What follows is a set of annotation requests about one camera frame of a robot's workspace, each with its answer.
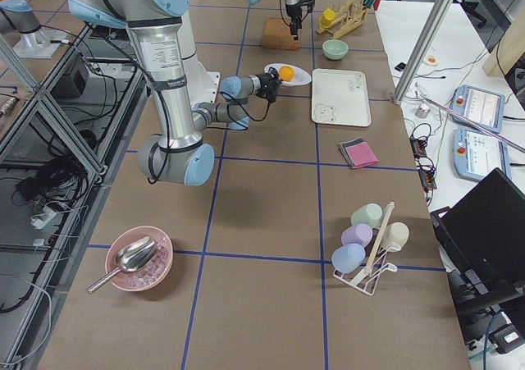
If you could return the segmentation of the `orange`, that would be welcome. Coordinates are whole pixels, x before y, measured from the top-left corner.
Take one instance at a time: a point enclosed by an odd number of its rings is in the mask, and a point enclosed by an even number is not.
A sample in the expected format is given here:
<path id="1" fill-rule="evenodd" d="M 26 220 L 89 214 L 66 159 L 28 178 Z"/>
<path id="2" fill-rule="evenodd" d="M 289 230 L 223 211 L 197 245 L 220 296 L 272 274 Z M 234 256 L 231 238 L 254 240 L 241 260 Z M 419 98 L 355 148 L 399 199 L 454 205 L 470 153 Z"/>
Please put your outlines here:
<path id="1" fill-rule="evenodd" d="M 279 70 L 279 77 L 282 81 L 290 82 L 294 79 L 295 70 L 292 66 L 282 66 Z"/>

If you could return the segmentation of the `white plate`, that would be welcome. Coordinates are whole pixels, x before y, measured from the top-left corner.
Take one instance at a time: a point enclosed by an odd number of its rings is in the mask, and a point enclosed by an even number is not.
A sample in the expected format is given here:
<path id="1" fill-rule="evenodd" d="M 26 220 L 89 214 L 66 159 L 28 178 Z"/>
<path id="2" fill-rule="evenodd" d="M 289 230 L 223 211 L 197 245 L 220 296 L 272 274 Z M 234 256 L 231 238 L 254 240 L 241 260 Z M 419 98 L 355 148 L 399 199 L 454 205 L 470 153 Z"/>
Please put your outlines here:
<path id="1" fill-rule="evenodd" d="M 294 66 L 289 63 L 270 63 L 270 64 L 265 65 L 264 71 L 267 72 L 270 66 L 276 68 L 277 70 L 279 70 L 282 66 L 292 66 L 294 68 L 295 70 L 294 79 L 290 82 L 281 81 L 281 84 L 283 86 L 295 87 L 295 86 L 300 86 L 300 85 L 308 85 L 312 81 L 311 75 L 306 70 L 298 66 Z"/>

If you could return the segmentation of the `wooden cutting board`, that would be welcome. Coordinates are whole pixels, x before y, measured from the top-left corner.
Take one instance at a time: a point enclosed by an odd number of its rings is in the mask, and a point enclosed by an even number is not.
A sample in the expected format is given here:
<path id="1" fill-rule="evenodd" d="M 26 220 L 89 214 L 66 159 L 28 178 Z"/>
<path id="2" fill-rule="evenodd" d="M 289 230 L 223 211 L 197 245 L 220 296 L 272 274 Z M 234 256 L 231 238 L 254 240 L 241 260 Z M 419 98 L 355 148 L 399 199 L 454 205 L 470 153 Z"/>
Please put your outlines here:
<path id="1" fill-rule="evenodd" d="M 260 44 L 266 49 L 295 51 L 300 47 L 299 40 L 293 39 L 289 27 L 282 19 L 266 19 Z"/>

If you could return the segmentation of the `yellow mug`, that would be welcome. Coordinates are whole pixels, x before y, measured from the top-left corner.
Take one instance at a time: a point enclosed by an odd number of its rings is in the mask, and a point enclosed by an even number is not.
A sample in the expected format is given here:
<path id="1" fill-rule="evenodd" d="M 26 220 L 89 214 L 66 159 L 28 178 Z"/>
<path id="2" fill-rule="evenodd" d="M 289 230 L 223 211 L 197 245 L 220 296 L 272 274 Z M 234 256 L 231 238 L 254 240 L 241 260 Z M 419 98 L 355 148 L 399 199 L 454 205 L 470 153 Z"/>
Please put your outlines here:
<path id="1" fill-rule="evenodd" d="M 330 28 L 335 19 L 336 12 L 331 8 L 327 8 L 322 12 L 322 14 L 319 17 L 319 25 L 324 29 Z"/>

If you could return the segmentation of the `green bowl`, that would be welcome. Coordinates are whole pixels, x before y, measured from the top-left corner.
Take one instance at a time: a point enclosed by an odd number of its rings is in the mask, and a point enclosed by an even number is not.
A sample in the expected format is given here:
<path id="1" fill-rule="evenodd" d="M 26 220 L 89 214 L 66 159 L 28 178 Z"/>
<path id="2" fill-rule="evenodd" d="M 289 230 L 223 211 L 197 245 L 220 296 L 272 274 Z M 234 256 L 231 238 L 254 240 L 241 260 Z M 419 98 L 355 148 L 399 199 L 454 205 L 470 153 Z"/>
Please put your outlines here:
<path id="1" fill-rule="evenodd" d="M 342 60 L 349 52 L 349 45 L 339 39 L 329 39 L 322 44 L 322 53 L 332 61 Z"/>

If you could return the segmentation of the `reacher grabber stick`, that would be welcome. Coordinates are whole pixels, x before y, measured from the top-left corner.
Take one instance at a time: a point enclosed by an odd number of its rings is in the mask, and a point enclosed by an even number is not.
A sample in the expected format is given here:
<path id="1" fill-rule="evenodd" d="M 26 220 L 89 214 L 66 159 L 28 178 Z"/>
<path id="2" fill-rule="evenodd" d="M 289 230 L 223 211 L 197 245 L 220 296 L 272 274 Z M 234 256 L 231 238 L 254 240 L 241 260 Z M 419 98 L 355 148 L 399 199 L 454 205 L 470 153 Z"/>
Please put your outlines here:
<path id="1" fill-rule="evenodd" d="M 430 98 L 428 98 L 425 95 L 422 95 L 422 99 L 424 102 L 431 104 L 432 106 L 438 107 L 441 110 L 444 110 L 445 112 L 449 113 L 457 122 L 461 122 L 467 126 L 472 127 L 473 129 L 479 130 L 482 133 L 493 136 L 495 139 L 499 140 L 500 142 L 508 145 L 510 148 L 513 148 L 514 150 L 519 151 L 520 153 L 524 153 L 524 147 L 521 145 L 518 145 L 514 142 L 512 142 L 509 139 L 506 139 L 505 137 L 501 136 L 500 133 L 492 132 L 491 130 L 488 130 L 484 128 L 483 126 L 478 125 L 477 123 L 470 121 L 469 119 L 465 118 L 464 116 L 460 116 L 458 113 L 454 112 L 450 109 L 450 104 L 448 106 L 442 105 Z"/>

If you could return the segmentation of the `metal cylinder weight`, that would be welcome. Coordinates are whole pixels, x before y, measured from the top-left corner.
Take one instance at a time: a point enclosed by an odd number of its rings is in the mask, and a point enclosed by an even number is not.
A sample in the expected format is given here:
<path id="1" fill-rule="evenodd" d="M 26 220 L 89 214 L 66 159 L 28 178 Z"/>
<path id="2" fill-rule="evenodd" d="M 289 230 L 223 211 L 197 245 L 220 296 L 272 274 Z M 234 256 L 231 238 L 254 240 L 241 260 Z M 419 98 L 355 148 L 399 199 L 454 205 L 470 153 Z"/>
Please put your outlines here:
<path id="1" fill-rule="evenodd" d="M 416 109 L 415 116 L 418 118 L 427 118 L 431 109 L 426 103 L 421 103 Z"/>

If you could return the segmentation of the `purple cup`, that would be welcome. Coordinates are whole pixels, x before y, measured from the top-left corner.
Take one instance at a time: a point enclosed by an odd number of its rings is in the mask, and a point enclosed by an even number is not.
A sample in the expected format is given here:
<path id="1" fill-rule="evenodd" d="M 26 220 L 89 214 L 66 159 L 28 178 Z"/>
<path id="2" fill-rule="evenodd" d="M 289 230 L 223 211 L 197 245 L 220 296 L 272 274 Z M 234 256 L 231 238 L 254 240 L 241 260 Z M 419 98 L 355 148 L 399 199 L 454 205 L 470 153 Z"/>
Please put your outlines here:
<path id="1" fill-rule="evenodd" d="M 350 226 L 341 234 L 341 243 L 345 244 L 360 244 L 367 247 L 373 237 L 372 228 L 366 223 L 360 223 L 355 226 Z"/>

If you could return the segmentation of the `blue cup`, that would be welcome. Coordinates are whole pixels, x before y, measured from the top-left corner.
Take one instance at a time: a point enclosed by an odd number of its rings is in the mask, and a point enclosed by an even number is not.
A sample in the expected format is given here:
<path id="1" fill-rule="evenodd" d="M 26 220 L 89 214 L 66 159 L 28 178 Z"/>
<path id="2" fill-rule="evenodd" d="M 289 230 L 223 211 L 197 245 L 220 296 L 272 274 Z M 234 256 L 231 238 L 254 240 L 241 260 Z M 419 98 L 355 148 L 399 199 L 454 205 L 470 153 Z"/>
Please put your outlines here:
<path id="1" fill-rule="evenodd" d="M 331 255 L 331 262 L 336 271 L 350 273 L 360 266 L 365 259 L 366 251 L 361 244 L 344 244 Z"/>

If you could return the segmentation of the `cream cup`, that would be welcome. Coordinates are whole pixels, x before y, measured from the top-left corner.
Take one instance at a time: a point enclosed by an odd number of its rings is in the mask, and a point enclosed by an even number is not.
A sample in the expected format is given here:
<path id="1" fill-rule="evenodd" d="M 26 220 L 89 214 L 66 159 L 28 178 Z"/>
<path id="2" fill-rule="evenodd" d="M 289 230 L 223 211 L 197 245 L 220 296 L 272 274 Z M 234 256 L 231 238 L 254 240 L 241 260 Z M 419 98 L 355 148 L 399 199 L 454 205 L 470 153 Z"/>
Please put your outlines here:
<path id="1" fill-rule="evenodd" d="M 394 222 L 387 226 L 386 231 L 381 239 L 381 247 L 395 251 L 392 248 L 396 244 L 402 249 L 409 239 L 409 228 L 403 222 Z"/>

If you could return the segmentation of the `near blue teach pendant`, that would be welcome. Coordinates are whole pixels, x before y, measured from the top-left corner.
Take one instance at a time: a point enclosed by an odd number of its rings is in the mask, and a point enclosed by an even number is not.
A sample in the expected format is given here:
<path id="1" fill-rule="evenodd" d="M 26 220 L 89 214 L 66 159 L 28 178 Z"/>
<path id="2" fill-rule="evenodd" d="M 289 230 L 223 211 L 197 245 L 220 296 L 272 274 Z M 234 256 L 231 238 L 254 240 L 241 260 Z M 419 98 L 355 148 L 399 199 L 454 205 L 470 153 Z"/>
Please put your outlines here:
<path id="1" fill-rule="evenodd" d="M 492 136 L 459 127 L 454 132 L 452 154 L 455 170 L 465 179 L 481 181 L 496 168 L 512 177 L 507 145 Z"/>

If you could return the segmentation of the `pink bowl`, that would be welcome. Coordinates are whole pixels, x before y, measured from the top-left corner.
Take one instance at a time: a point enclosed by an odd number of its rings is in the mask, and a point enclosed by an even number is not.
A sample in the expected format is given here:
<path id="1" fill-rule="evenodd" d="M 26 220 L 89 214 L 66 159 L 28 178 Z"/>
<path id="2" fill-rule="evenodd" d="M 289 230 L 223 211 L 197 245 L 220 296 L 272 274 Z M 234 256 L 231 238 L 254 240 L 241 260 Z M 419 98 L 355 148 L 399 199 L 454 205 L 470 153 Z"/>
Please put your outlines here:
<path id="1" fill-rule="evenodd" d="M 147 238 L 145 249 L 134 250 L 124 256 L 123 268 L 117 255 L 125 248 L 134 247 Z M 107 252 L 106 273 L 119 267 L 121 270 L 109 281 L 116 288 L 129 292 L 149 290 L 160 284 L 173 264 L 173 244 L 168 234 L 155 226 L 138 226 L 120 235 Z"/>

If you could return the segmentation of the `metal scoop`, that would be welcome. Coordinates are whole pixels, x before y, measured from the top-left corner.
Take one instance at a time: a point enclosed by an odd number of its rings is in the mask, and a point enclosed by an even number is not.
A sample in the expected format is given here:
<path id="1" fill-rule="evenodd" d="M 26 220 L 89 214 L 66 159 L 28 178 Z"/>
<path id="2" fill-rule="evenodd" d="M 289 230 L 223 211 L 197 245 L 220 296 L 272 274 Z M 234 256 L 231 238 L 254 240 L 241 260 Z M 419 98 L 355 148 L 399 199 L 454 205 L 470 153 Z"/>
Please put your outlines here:
<path id="1" fill-rule="evenodd" d="M 88 289 L 94 293 L 119 273 L 137 272 L 143 268 L 158 252 L 158 244 L 149 236 L 144 237 L 121 249 L 115 257 L 116 267 L 106 276 L 93 283 Z"/>

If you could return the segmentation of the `black laptop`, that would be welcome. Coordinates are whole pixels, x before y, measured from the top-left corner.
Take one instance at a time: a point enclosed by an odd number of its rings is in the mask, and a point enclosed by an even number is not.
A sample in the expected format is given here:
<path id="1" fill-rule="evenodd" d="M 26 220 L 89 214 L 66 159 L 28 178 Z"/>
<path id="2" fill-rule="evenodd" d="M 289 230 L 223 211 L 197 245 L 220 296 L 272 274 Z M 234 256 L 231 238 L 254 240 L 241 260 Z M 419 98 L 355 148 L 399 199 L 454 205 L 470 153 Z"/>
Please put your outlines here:
<path id="1" fill-rule="evenodd" d="M 431 212 L 436 238 L 479 294 L 524 281 L 524 193 L 492 170 L 453 207 Z"/>

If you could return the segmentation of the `aluminium frame post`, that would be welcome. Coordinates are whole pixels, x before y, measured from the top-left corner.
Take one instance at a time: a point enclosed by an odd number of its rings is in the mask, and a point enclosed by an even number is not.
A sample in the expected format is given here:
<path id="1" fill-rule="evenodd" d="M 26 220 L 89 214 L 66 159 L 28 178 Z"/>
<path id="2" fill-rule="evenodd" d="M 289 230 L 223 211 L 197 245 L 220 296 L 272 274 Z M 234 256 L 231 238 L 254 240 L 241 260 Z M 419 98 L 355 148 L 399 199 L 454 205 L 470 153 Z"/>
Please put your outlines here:
<path id="1" fill-rule="evenodd" d="M 422 64 L 422 59 L 430 48 L 431 42 L 435 38 L 436 33 L 440 28 L 442 21 L 445 19 L 445 15 L 453 1 L 454 0 L 436 0 L 432 6 L 421 34 L 419 35 L 409 57 L 407 66 L 395 87 L 395 91 L 392 95 L 392 102 L 394 104 L 400 105 L 402 103 L 409 86 L 412 84 L 412 81 L 417 74 L 418 68 Z"/>

